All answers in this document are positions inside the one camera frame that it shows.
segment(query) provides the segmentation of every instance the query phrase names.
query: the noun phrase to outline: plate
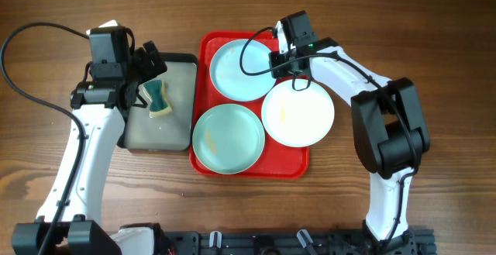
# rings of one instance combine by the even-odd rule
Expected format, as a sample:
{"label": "plate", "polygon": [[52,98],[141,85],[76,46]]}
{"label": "plate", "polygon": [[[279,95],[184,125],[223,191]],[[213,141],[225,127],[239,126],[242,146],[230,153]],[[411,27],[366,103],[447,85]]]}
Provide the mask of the plate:
{"label": "plate", "polygon": [[[234,40],[222,46],[210,63],[210,79],[220,94],[239,102],[256,100],[274,86],[271,73],[259,76],[245,75],[239,67],[241,49],[248,39]],[[251,41],[243,55],[243,68],[255,73],[269,67],[270,50],[257,41]]]}
{"label": "plate", "polygon": [[253,166],[264,145],[262,123],[252,111],[237,104],[209,109],[193,130],[196,157],[218,174],[237,174]]}
{"label": "plate", "polygon": [[[263,126],[274,140],[285,146],[310,146],[331,129],[334,104],[327,91],[315,82],[303,91],[294,90],[291,82],[276,85],[263,100]],[[294,86],[302,89],[307,82],[297,79]]]}

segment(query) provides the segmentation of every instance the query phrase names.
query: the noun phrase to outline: wooden surface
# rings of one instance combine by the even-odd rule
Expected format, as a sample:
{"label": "wooden surface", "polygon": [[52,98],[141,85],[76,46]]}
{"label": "wooden surface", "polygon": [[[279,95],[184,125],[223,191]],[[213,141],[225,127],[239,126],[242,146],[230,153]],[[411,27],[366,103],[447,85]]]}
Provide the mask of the wooden surface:
{"label": "wooden surface", "polygon": [[[78,30],[117,19],[141,44],[198,54],[221,29],[258,30],[305,9],[372,71],[408,76],[432,140],[408,203],[413,226],[434,229],[440,254],[496,253],[496,0],[0,0],[0,40],[27,22]],[[90,60],[88,42],[56,29],[20,34],[7,50],[13,81],[69,108]],[[196,174],[188,154],[116,149],[105,186],[103,226],[159,222],[208,232],[359,228],[368,173],[353,147],[350,109],[337,95],[334,126],[311,148],[296,181]],[[21,98],[0,81],[0,252],[17,222],[33,221],[57,173],[69,119]]]}

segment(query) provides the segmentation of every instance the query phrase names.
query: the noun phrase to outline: wooden table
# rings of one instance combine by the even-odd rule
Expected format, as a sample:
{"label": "wooden table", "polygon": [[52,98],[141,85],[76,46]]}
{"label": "wooden table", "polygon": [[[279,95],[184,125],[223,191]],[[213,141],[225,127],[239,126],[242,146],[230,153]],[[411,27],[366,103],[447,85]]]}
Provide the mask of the wooden table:
{"label": "wooden table", "polygon": [[[0,0],[0,39],[27,22],[78,30],[117,19],[137,43],[198,54],[220,29],[258,30],[305,9],[365,67],[408,76],[432,140],[408,204],[413,226],[434,229],[440,254],[496,252],[496,0]],[[87,41],[57,29],[20,34],[5,58],[13,81],[69,107],[90,60]],[[105,186],[104,229],[159,222],[208,232],[359,228],[369,177],[357,159],[349,107],[331,94],[334,126],[311,148],[296,181],[203,177],[188,153],[115,149]],[[17,222],[32,222],[57,173],[69,119],[21,98],[0,81],[0,250]]]}

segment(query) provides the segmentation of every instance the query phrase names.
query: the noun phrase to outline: sponge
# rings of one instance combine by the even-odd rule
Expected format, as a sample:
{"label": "sponge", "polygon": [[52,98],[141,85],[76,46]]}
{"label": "sponge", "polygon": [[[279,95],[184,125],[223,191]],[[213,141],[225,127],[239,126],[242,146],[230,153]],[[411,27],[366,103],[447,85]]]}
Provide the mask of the sponge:
{"label": "sponge", "polygon": [[172,107],[165,95],[165,83],[162,80],[152,80],[144,85],[145,95],[151,100],[150,117],[158,117],[172,112]]}

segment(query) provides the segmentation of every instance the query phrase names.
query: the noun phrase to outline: mint green plate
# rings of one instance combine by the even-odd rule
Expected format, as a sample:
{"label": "mint green plate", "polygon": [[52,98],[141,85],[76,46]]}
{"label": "mint green plate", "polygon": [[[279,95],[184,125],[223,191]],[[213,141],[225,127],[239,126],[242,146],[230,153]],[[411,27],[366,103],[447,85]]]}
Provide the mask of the mint green plate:
{"label": "mint green plate", "polygon": [[257,162],[265,145],[264,126],[241,105],[209,109],[196,122],[193,151],[200,162],[218,174],[237,174]]}

